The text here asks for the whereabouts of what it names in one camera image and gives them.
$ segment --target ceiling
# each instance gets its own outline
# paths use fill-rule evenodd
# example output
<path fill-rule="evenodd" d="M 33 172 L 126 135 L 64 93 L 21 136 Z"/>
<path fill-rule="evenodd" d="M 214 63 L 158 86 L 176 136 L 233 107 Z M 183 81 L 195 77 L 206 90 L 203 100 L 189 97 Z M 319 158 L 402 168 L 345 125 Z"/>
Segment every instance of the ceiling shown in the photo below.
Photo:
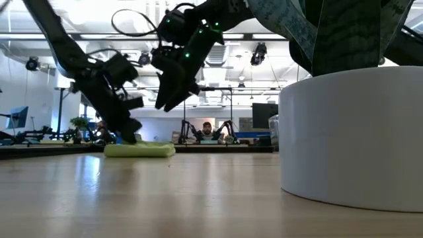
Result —
<path fill-rule="evenodd" d="M 204 0 L 50 0 L 56 13 L 62 18 L 62 24 L 70 34 L 110 34 L 113 28 L 110 24 L 112 14 L 119 9 L 133 9 L 146 14 L 156 25 L 163 18 L 165 9 L 172 9 L 176 4 L 189 2 L 195 5 Z M 410 14 L 407 18 L 407 25 L 418 28 L 423 22 L 423 0 L 416 0 L 413 4 Z M 124 32 L 145 32 L 150 28 L 146 21 L 137 14 L 123 12 L 116 15 L 116 23 L 119 29 Z M 18 34 L 33 33 L 39 34 L 40 30 L 29 15 L 22 1 L 14 0 L 8 8 L 8 11 L 0 16 L 0 33 Z M 216 46 L 210 54 L 210 61 L 225 62 L 223 68 L 203 69 L 198 74 L 197 80 L 203 85 L 212 85 L 218 87 L 237 87 L 240 83 L 240 76 L 246 87 L 284 87 L 298 80 L 304 79 L 308 73 L 298 67 L 289 56 L 288 42 L 284 39 L 273 39 L 273 35 L 265 29 L 257 20 L 252 19 L 242 22 L 232 30 L 226 33 L 233 33 L 225 37 L 226 47 Z M 266 43 L 268 55 L 264 62 L 259 66 L 251 66 L 250 58 L 252 51 L 258 43 L 258 40 L 239 40 L 236 34 L 263 34 L 264 39 L 260 40 Z M 86 52 L 100 48 L 115 48 L 123 50 L 134 59 L 141 52 L 149 52 L 151 48 L 157 45 L 156 41 L 139 39 L 135 40 L 114 40 L 108 36 L 97 35 L 99 40 L 78 41 L 78 44 Z M 13 41 L 0 40 L 0 46 L 11 57 L 26 61 L 30 56 L 38 56 L 42 63 L 54 67 L 54 61 L 49 50 L 48 44 L 35 38 L 33 41 L 18 40 Z M 155 76 L 156 70 L 152 66 L 147 66 L 139 70 L 139 87 L 157 87 L 158 78 Z M 151 98 L 154 104 L 154 91 L 141 92 L 141 94 Z M 233 99 L 234 105 L 248 105 L 252 102 L 266 102 L 268 100 L 278 100 L 277 91 L 263 91 L 255 89 L 253 91 L 237 91 Z M 192 104 L 229 104 L 225 93 L 214 92 L 193 97 L 189 103 Z"/>

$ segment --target white pot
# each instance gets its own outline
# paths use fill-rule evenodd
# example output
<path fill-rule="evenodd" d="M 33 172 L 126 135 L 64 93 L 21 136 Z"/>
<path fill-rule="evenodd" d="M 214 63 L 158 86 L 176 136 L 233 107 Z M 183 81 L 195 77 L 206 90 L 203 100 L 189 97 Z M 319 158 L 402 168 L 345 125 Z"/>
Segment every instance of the white pot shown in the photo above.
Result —
<path fill-rule="evenodd" d="M 423 212 L 423 67 L 322 75 L 283 89 L 282 188 L 345 206 Z"/>

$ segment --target black robotic arm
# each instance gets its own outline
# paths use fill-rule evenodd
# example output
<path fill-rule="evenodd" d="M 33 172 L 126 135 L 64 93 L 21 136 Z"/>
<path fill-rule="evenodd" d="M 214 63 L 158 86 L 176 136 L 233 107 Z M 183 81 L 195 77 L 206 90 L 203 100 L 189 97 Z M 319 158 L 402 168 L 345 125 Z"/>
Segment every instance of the black robotic arm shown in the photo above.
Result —
<path fill-rule="evenodd" d="M 126 81 L 138 77 L 133 65 L 119 53 L 107 62 L 91 63 L 89 56 L 66 33 L 48 0 L 23 2 L 46 37 L 59 72 L 75 80 L 76 91 L 86 96 L 111 131 L 127 142 L 136 143 L 134 132 L 141 128 L 141 123 L 130 118 L 129 110 L 143 106 L 142 100 L 125 102 L 116 94 Z"/>
<path fill-rule="evenodd" d="M 188 134 L 190 131 L 198 143 L 203 140 L 201 133 L 196 130 L 194 125 L 192 125 L 187 120 L 182 120 L 182 127 L 180 129 L 180 135 L 178 139 L 179 144 L 186 143 L 186 139 L 188 139 Z"/>
<path fill-rule="evenodd" d="M 107 62 L 91 63 L 89 56 L 66 33 L 48 0 L 23 2 L 46 37 L 59 72 L 75 80 L 73 92 L 81 91 L 85 95 L 112 132 L 136 143 L 134 132 L 141 128 L 141 123 L 130 118 L 129 110 L 142 107 L 142 99 L 122 101 L 116 94 L 126 81 L 138 76 L 133 65 L 118 52 Z M 162 47 L 152 52 L 151 64 L 163 71 L 159 75 L 161 86 L 156 108 L 164 106 L 168 112 L 192 93 L 198 94 L 194 76 L 212 46 L 216 42 L 223 44 L 223 31 L 253 17 L 243 0 L 207 0 L 184 13 L 177 9 L 168 11 L 157 34 L 181 47 Z"/>
<path fill-rule="evenodd" d="M 228 132 L 228 136 L 232 136 L 234 141 L 237 141 L 237 137 L 235 136 L 235 131 L 233 130 L 233 123 L 231 120 L 225 121 L 217 131 L 214 132 L 213 140 L 218 140 L 221 137 L 222 130 L 226 128 Z"/>

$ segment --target camera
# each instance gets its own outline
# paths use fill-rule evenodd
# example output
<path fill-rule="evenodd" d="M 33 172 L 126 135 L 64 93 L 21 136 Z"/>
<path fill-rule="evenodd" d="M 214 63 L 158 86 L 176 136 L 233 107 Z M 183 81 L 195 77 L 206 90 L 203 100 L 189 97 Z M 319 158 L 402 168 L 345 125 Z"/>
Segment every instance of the camera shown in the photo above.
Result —
<path fill-rule="evenodd" d="M 256 49 L 252 53 L 251 57 L 251 65 L 258 66 L 264 61 L 264 56 L 267 54 L 267 47 L 264 42 L 260 42 L 257 44 Z"/>
<path fill-rule="evenodd" d="M 40 70 L 40 62 L 38 62 L 38 57 L 31 56 L 27 61 L 25 68 L 29 71 L 38 71 Z"/>

